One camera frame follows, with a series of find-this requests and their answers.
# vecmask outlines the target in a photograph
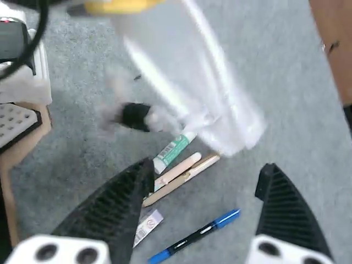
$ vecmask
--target yellow object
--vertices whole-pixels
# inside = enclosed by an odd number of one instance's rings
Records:
[[[84,6],[92,15],[131,14],[151,8],[164,0],[111,0],[110,2],[85,2]]]

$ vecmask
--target black object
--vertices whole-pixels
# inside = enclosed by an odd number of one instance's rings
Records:
[[[346,120],[352,133],[352,104],[350,106],[345,106],[343,110],[345,112]]]
[[[37,4],[39,7],[39,11],[40,11],[40,18],[39,18],[37,32],[36,32],[33,40],[22,51],[21,55],[18,56],[17,60],[15,60],[15,62],[13,62],[10,66],[7,66],[5,69],[0,71],[0,81],[7,78],[10,75],[12,75],[22,65],[24,65],[30,59],[30,57],[33,55],[35,49],[39,45],[40,39],[44,35],[45,29],[46,29],[46,26],[48,23],[49,6],[48,6],[47,1],[48,0],[38,0]],[[26,2],[27,2],[27,0],[18,0],[13,3],[22,4],[23,6],[26,6],[25,5]]]
[[[116,121],[129,128],[150,132],[148,126],[144,123],[150,107],[143,103],[126,103],[122,113],[118,116],[119,120]]]
[[[128,264],[143,198],[153,191],[154,163],[146,158],[102,185],[52,234],[103,240],[109,246],[112,264]]]
[[[0,263],[4,263],[5,260],[12,252],[11,238],[9,225],[7,222],[5,201],[2,192],[2,186],[0,181]]]
[[[11,18],[0,18],[0,36],[0,63],[17,61],[31,39],[27,26]],[[33,54],[25,61],[25,64],[35,75]]]
[[[36,10],[38,8],[38,0],[4,0],[4,2],[18,4],[22,7],[27,7]],[[48,0],[48,4],[55,5],[65,2],[65,0]]]
[[[261,169],[255,196],[264,202],[256,235],[269,235],[332,259],[309,206],[276,164]]]
[[[215,230],[218,229],[216,222],[213,221],[209,224],[206,224],[202,228],[198,229],[196,232],[190,234],[186,238],[177,241],[172,246],[169,246],[166,250],[169,251],[170,255],[174,255],[176,252],[181,251],[185,247],[189,246],[190,244],[197,242],[198,240],[202,239],[203,237],[213,233]]]
[[[40,114],[39,111],[37,110],[33,110],[37,115],[37,122],[34,123],[33,125],[31,125],[29,128],[27,128],[25,131],[23,131],[23,133],[19,134],[17,137],[15,137],[13,140],[11,140],[10,142],[8,142],[5,146],[0,148],[0,155],[6,151],[7,149],[9,149],[10,147],[12,147],[14,144],[16,144],[18,141],[20,141],[22,138],[24,138],[25,136],[27,136],[29,133],[31,133],[33,130],[35,130],[36,128],[40,127],[42,125],[42,116]]]

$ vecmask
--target gray carpet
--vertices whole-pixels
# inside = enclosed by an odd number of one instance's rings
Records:
[[[134,251],[146,263],[226,211],[233,224],[173,256],[171,263],[244,263],[261,202],[254,198],[260,168],[276,162],[314,211],[337,263],[352,251],[352,146],[348,126],[307,0],[199,0],[268,129],[251,151],[223,159],[156,203],[164,222]],[[35,16],[29,14],[33,25]],[[12,173],[21,236],[49,233],[76,205],[133,162],[155,155],[166,134],[119,130],[98,137],[96,106],[111,95],[104,66],[119,62],[137,74],[106,20],[71,20],[53,12],[45,45],[52,80],[53,130]],[[153,102],[144,81],[136,99]],[[181,157],[209,150],[195,141]]]

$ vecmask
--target black cable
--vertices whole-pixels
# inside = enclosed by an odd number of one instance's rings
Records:
[[[37,32],[33,40],[24,49],[24,51],[19,56],[19,58],[10,66],[0,71],[0,81],[12,75],[21,66],[23,66],[25,62],[30,58],[30,56],[35,52],[37,46],[39,45],[40,39],[44,35],[45,29],[48,23],[48,17],[49,17],[48,0],[38,0],[38,5],[39,5],[39,11],[40,11],[40,18],[38,22]]]

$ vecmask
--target white plastic bag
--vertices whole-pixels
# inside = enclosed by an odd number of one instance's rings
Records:
[[[186,129],[226,156],[258,142],[262,115],[192,0],[166,0],[138,14],[114,15],[112,23],[143,77]]]

